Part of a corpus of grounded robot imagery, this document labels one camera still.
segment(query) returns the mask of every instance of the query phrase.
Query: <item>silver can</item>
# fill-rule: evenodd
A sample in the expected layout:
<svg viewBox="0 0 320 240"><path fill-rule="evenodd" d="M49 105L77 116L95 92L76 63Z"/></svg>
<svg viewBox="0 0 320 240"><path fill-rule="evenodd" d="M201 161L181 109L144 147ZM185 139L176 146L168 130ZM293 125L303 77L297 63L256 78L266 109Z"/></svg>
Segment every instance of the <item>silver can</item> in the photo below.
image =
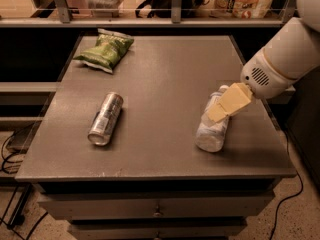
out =
<svg viewBox="0 0 320 240"><path fill-rule="evenodd" d="M104 146L109 143L122 105L123 98L119 94L110 92L106 95L88 134L93 144Z"/></svg>

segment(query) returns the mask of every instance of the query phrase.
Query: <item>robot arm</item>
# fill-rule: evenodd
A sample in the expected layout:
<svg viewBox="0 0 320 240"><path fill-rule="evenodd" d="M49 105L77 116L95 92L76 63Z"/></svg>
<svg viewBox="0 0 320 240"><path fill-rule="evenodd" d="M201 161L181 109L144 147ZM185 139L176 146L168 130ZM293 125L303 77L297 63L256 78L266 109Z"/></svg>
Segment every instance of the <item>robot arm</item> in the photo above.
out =
<svg viewBox="0 0 320 240"><path fill-rule="evenodd" d="M219 122L238 113L253 97L273 98L320 65L320 2L297 0L300 18L290 21L243 67L240 80L208 109Z"/></svg>

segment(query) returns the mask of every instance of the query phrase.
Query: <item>cable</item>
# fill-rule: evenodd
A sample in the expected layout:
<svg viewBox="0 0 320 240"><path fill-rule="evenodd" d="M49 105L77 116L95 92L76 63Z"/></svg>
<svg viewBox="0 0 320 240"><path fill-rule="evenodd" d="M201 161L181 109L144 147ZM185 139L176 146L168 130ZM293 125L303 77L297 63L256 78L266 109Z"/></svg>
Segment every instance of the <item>cable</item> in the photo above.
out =
<svg viewBox="0 0 320 240"><path fill-rule="evenodd" d="M40 224L40 222L48 215L48 212L45 212L38 220L37 222L34 224L34 226L31 228L29 234L27 235L26 238L23 238L16 230L12 229L12 228L8 228L8 224L2 219L0 218L0 222L3 222L3 224L5 224L8 228L8 230L11 230L13 233L15 233L18 237L20 237L22 240L29 240L31 235L33 234L33 232L36 230L36 228L38 227L38 225Z"/></svg>
<svg viewBox="0 0 320 240"><path fill-rule="evenodd" d="M286 139L287 139L287 154L288 154L288 156L290 156L290 153L289 153L289 137L288 137L288 135L287 135L286 132L284 132L284 134L286 135ZM293 195L291 195L291 196L285 197L284 199L282 199L282 200L278 203L277 208L276 208L276 213L275 213L274 226L273 226L273 228L272 228L272 230L271 230L271 235L270 235L270 237L269 237L269 240L272 240L273 235L274 235L274 232L276 231L277 222L278 222L278 211L279 211L279 208L280 208L281 204L284 203L285 201L291 199L291 198L294 198L294 197L299 196L299 195L303 192L303 181L302 181L302 178L301 178L301 176L300 176L300 174L299 174L298 171L297 171L297 176L298 176L298 178L299 178L299 180L300 180L300 186L301 186L301 187L300 187L300 190L299 190L296 194L293 194Z"/></svg>
<svg viewBox="0 0 320 240"><path fill-rule="evenodd" d="M12 201L13 201L14 196L16 195L16 193L17 193L17 191L18 191L18 188L19 188L18 186L15 187L15 189L14 189L12 195L11 195L11 198L10 198L10 200L9 200L9 203L8 203L6 209L4 210L4 213L2 214L2 217L1 217L1 218L4 218L4 217L7 215L7 212L8 212L8 210L9 210L9 208L10 208L10 205L11 205L11 203L12 203Z"/></svg>
<svg viewBox="0 0 320 240"><path fill-rule="evenodd" d="M2 156L2 159L3 159L3 162L1 163L1 167L0 167L0 172L3 171L4 173L6 174L15 174L18 172L19 170L19 167L20 167L20 163L23 162L23 160L19 160L19 161L10 161L9 159L16 156L16 155L19 155L19 152L14 152L14 153L11 153L9 156L5 157L4 155L4 147L5 145L7 144L8 141L10 141L14 136L16 136L19 132L27 129L28 127L34 125L34 123L32 124L29 124L23 128L21 128L20 130L18 131L15 131L13 134L11 134L3 143L2 143L2 146L1 146L1 156ZM8 166L8 167L5 167L5 165L9 163L9 164L15 164L15 165L11 165L11 166Z"/></svg>
<svg viewBox="0 0 320 240"><path fill-rule="evenodd" d="M35 231L35 229L38 227L38 225L40 224L40 222L48 215L48 212L45 212L41 217L40 219L36 222L36 224L34 224L34 226L32 227L32 229L30 230L26 240L29 240L32 233Z"/></svg>

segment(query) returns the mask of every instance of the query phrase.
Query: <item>drawer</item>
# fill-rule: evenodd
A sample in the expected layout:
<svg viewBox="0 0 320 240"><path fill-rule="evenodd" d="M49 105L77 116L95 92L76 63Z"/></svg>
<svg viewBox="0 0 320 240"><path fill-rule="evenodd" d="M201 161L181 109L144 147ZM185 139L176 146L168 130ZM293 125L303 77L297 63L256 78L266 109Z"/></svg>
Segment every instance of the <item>drawer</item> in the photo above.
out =
<svg viewBox="0 0 320 240"><path fill-rule="evenodd" d="M241 218L110 220L78 222L69 233L79 240L170 239L195 240L237 235L246 223Z"/></svg>
<svg viewBox="0 0 320 240"><path fill-rule="evenodd" d="M101 220L134 218L247 217L257 215L273 192L41 195L38 202L55 219Z"/></svg>

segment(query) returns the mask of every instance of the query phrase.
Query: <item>table top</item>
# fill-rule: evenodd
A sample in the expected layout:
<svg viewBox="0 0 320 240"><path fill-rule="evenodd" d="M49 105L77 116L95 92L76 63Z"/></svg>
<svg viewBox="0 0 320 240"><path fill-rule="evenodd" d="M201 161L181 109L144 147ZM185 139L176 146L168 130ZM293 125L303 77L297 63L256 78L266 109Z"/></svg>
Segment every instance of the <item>table top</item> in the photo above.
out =
<svg viewBox="0 0 320 240"><path fill-rule="evenodd" d="M93 47L85 36L77 47ZM232 117L222 151L195 134L209 95L239 81L228 36L137 36L114 74L72 61L16 176L18 181L272 178L295 175L261 101ZM111 142L87 134L104 96L124 105Z"/></svg>

